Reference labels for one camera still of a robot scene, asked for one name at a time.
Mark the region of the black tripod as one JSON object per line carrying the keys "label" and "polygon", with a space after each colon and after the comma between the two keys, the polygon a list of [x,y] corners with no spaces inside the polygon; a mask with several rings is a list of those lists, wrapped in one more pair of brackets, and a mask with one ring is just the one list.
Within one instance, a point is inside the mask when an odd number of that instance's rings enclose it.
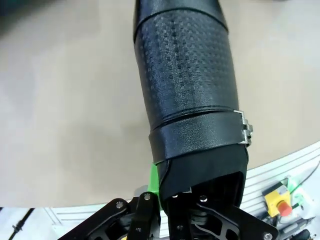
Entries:
{"label": "black tripod", "polygon": [[16,225],[12,226],[13,233],[10,235],[8,240],[13,240],[14,237],[16,236],[16,234],[22,230],[24,224],[26,223],[27,219],[30,217],[30,215],[33,213],[34,210],[35,210],[35,208],[30,208],[27,211],[27,213],[23,216],[23,218],[20,219]]}

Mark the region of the white aluminium table frame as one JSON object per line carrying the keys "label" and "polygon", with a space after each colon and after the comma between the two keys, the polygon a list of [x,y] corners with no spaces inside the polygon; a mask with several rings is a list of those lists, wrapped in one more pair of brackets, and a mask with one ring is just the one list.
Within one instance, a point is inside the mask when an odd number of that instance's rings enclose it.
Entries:
{"label": "white aluminium table frame", "polygon": [[[266,210],[262,191],[286,177],[295,179],[291,185],[294,188],[298,184],[298,178],[305,171],[314,168],[319,161],[320,141],[248,170],[240,208],[251,215],[258,215]],[[61,237],[71,227],[77,226],[104,206],[103,203],[73,207],[46,207],[44,210],[55,225],[66,228],[55,230],[56,234]]]}

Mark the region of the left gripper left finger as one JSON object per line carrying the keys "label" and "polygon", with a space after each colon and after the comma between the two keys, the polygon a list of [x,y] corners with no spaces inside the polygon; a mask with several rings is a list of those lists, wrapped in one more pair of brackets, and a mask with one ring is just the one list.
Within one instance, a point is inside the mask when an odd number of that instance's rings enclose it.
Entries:
{"label": "left gripper left finger", "polygon": [[150,170],[147,191],[131,201],[111,200],[86,220],[84,240],[153,240],[161,223],[157,167]]}

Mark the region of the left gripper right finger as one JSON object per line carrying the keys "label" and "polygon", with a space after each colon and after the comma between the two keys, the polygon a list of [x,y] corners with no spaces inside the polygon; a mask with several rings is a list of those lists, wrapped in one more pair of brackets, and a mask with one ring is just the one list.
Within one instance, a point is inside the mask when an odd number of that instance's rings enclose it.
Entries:
{"label": "left gripper right finger", "polygon": [[279,240],[279,231],[240,208],[206,195],[180,193],[167,200],[170,240]]}

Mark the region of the black round-toe strap loafer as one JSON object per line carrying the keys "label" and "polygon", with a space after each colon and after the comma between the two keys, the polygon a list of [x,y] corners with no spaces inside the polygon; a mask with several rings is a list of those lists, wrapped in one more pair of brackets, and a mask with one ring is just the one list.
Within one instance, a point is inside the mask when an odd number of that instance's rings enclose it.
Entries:
{"label": "black round-toe strap loafer", "polygon": [[250,132],[219,0],[135,0],[133,45],[162,206],[190,190],[239,207]]}

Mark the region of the yellow emergency stop box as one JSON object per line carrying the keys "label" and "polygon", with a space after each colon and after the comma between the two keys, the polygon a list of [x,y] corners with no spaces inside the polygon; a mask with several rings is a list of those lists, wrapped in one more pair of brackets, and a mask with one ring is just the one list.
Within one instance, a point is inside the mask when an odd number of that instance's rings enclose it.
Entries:
{"label": "yellow emergency stop box", "polygon": [[291,194],[288,188],[280,181],[262,192],[270,217],[280,215],[287,217],[292,212]]}

